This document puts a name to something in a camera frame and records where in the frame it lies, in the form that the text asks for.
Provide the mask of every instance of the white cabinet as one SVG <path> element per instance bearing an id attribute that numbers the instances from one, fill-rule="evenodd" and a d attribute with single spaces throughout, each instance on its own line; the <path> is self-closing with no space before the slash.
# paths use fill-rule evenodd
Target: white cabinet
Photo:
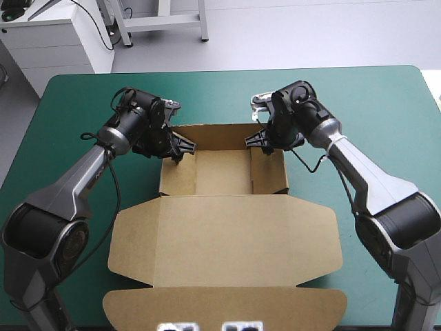
<path id="1" fill-rule="evenodd" d="M 41 97 L 48 81 L 58 74 L 111 72 L 114 51 L 105 48 L 88 14 L 70 0 L 61 1 L 28 22 L 28 17 L 46 2 L 35 0 L 16 21 L 0 20 L 0 40 L 37 94 Z M 96 2 L 80 3 L 94 17 L 110 47 Z"/>

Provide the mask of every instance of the gray floor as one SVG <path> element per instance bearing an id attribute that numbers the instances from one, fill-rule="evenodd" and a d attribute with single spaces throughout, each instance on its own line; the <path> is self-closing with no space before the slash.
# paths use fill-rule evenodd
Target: gray floor
<path id="1" fill-rule="evenodd" d="M 125 0 L 134 15 L 154 0 Z M 173 13 L 197 0 L 172 0 Z M 210 41 L 198 29 L 134 34 L 114 72 L 246 70 L 411 64 L 441 69 L 441 0 L 206 0 Z M 0 90 L 0 185 L 38 99 L 0 43 L 10 82 Z"/>

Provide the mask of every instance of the black wire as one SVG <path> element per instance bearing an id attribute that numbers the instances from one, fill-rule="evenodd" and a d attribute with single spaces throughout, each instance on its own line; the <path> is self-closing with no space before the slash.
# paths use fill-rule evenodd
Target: black wire
<path id="1" fill-rule="evenodd" d="M 98 24 L 96 23 L 94 17 L 89 13 L 89 10 L 85 9 L 83 7 L 83 5 L 81 5 L 80 3 L 76 2 L 75 0 L 70 0 L 71 2 L 75 3 L 78 7 L 80 7 L 82 10 L 84 10 L 86 12 L 87 15 L 89 15 L 89 17 L 91 18 L 92 22 L 94 22 L 94 25 L 96 27 L 96 29 L 98 30 L 99 33 L 99 37 L 101 38 L 101 41 L 103 42 L 104 47 L 106 47 L 108 50 L 114 50 L 114 45 L 112 45 L 112 47 L 110 48 L 109 46 L 107 46 L 107 44 L 104 41 L 103 35 L 101 34 L 101 31 L 99 30 Z"/>
<path id="2" fill-rule="evenodd" d="M 91 132 L 84 132 L 81 136 L 80 136 L 81 140 L 90 140 L 90 139 L 96 139 L 98 142 L 102 143 L 104 145 L 105 148 L 105 157 L 107 160 L 107 164 L 109 166 L 110 172 L 112 173 L 112 177 L 113 177 L 113 181 L 115 184 L 115 190 L 116 190 L 116 206 L 115 206 L 115 211 L 113 213 L 112 216 L 112 220 L 110 221 L 109 226 L 107 227 L 107 229 L 104 232 L 104 235 L 101 237 L 101 239 L 99 240 L 99 242 L 92 248 L 92 250 L 81 260 L 79 261 L 72 269 L 71 271 L 69 271 L 68 274 L 66 274 L 61 280 L 60 282 L 57 284 L 61 284 L 63 281 L 65 281 L 71 274 L 73 274 L 75 271 L 77 271 L 99 248 L 100 246 L 103 244 L 103 242 L 106 240 L 106 238 L 109 236 L 109 233 L 112 231 L 112 228 L 115 224 L 116 221 L 116 216 L 118 216 L 118 213 L 121 209 L 121 187 L 119 186 L 119 181 L 118 181 L 118 177 L 116 175 L 115 169 L 112 165 L 111 159 L 110 159 L 110 155 L 112 153 L 112 150 L 110 149 L 109 145 L 106 145 L 104 141 L 102 141 L 96 134 L 91 133 Z M 28 309 L 24 309 L 22 307 L 19 306 L 18 303 L 16 303 L 13 300 L 9 300 L 9 302 L 11 303 L 11 305 L 22 311 L 22 312 L 30 312 L 32 311 L 35 307 L 37 307 L 40 303 L 48 300 L 49 298 L 46 297 L 48 293 L 48 289 L 45 290 L 45 293 L 43 294 L 43 296 L 41 297 L 41 299 L 39 299 L 36 303 L 34 303 L 33 305 L 31 305 Z"/>
<path id="3" fill-rule="evenodd" d="M 96 139 L 97 141 L 102 142 L 102 140 L 100 140 L 100 138 L 96 134 L 91 133 L 91 132 L 84 132 L 80 136 L 80 138 L 82 140 Z M 107 227 L 103 236 L 101 237 L 99 242 L 95 245 L 95 247 L 93 247 L 93 249 L 80 262 L 78 262 L 72 268 L 72 270 L 63 278 L 63 280 L 68 278 L 71 274 L 73 274 L 76 270 L 78 270 L 99 249 L 99 247 L 106 240 L 109 233 L 112 231 L 112 228 L 113 228 L 115 221 L 116 221 L 116 216 L 118 216 L 118 213 L 121 209 L 121 187 L 119 186 L 118 177 L 116 175 L 115 169 L 112 165 L 112 162 L 111 162 L 110 156 L 109 156 L 112 153 L 112 151 L 109 149 L 108 146 L 105 146 L 105 151 L 106 151 L 105 157 L 107 159 L 107 165 L 109 166 L 110 172 L 112 173 L 112 178 L 113 178 L 113 182 L 115 184 L 115 190 L 116 190 L 116 206 L 115 206 L 115 210 L 114 210 L 114 213 L 112 216 L 112 220 L 110 221 L 109 226 Z"/>
<path id="4" fill-rule="evenodd" d="M 338 176 L 340 177 L 340 180 L 342 181 L 343 187 L 345 188 L 345 192 L 346 192 L 347 198 L 349 200 L 349 205 L 351 205 L 351 213 L 352 213 L 352 215 L 355 218 L 357 218 L 357 212 L 355 211 L 355 208 L 354 208 L 353 199 L 352 199 L 352 196 L 351 196 L 351 191 L 349 191 L 349 187 L 348 187 L 348 185 L 346 183 L 346 180 L 345 180 L 345 177 L 344 177 L 343 173 L 337 167 L 336 163 L 338 161 L 336 159 L 334 159 L 333 157 L 330 157 L 330 156 L 328 156 L 328 159 L 331 160 L 332 164 L 334 165 L 334 167 L 337 170 Z"/>
<path id="5" fill-rule="evenodd" d="M 0 68 L 1 68 L 1 71 L 3 71 L 3 73 L 5 74 L 5 79 L 7 79 L 8 78 L 8 71 L 6 71 L 5 66 L 0 63 Z"/>
<path id="6" fill-rule="evenodd" d="M 131 19 L 131 18 L 133 17 L 133 9 L 132 9 L 131 7 L 127 7 L 127 8 L 124 9 L 124 11 L 126 11 L 127 9 L 130 9 L 130 17 L 129 17 L 129 19 Z M 112 44 L 112 46 L 115 46 L 116 44 L 118 44 L 118 43 L 121 41 L 122 38 L 123 38 L 123 36 L 121 35 L 121 33 L 119 33 L 119 38 L 118 38 L 118 40 L 115 41 L 115 42 Z"/>
<path id="7" fill-rule="evenodd" d="M 124 11 L 126 11 L 127 9 L 130 9 L 130 19 L 133 17 L 133 9 L 132 9 L 132 7 L 127 7 L 127 8 L 124 8 Z"/>
<path id="8" fill-rule="evenodd" d="M 315 173 L 315 172 L 317 171 L 318 167 L 320 167 L 320 164 L 322 164 L 323 159 L 326 157 L 325 154 L 322 155 L 322 156 L 318 159 L 316 166 L 315 166 L 313 169 L 311 169 L 311 168 L 307 165 L 307 163 L 306 163 L 306 162 L 300 157 L 300 155 L 296 153 L 296 151 L 295 151 L 294 149 L 292 149 L 291 151 L 293 152 L 294 155 L 297 156 L 297 159 L 298 159 L 298 160 L 299 160 L 299 161 L 300 161 L 300 162 L 306 167 L 306 169 L 308 169 L 308 171 L 309 171 L 310 173 L 312 173 L 312 174 Z"/>

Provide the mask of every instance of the green table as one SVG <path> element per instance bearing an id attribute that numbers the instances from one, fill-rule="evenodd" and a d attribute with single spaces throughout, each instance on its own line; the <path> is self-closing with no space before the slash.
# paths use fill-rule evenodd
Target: green table
<path id="1" fill-rule="evenodd" d="M 91 142 L 85 131 L 97 131 L 112 114 L 114 92 L 123 86 L 175 99 L 183 104 L 174 124 L 248 123 L 250 97 L 295 80 L 310 81 L 319 99 L 338 117 L 343 132 L 387 172 L 411 180 L 441 205 L 441 116 L 419 70 L 411 66 L 262 70 L 236 72 L 171 72 L 58 76 L 49 83 L 9 175 L 0 190 L 0 219 L 29 193 L 55 181 Z M 321 150 L 298 152 L 313 164 Z M 338 216 L 344 265 L 306 286 L 339 288 L 348 296 L 342 324 L 389 324 L 396 285 L 360 244 L 353 217 L 334 167 L 322 164 L 315 175 L 286 154 L 290 194 L 333 208 Z M 161 162 L 129 153 L 115 162 L 123 208 L 157 196 Z M 111 217 L 115 193 L 106 172 L 90 196 L 92 247 Z M 79 325 L 107 325 L 101 300 L 110 290 L 143 287 L 111 273 L 105 245 L 60 286 Z M 3 256 L 0 256 L 0 273 Z M 0 324 L 22 324 L 7 296 L 0 294 Z"/>

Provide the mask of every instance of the unfolded cardboard box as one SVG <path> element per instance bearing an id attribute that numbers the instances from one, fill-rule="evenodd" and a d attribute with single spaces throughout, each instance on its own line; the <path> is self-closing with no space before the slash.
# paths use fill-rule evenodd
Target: unfolded cardboard box
<path id="1" fill-rule="evenodd" d="M 123 210 L 109 269 L 154 286 L 106 294 L 119 331 L 161 323 L 261 321 L 265 331 L 333 330 L 346 308 L 339 290 L 296 288 L 342 265 L 334 212 L 287 195 L 278 150 L 247 150 L 254 124 L 176 127 L 195 155 L 164 160 L 161 197 Z"/>

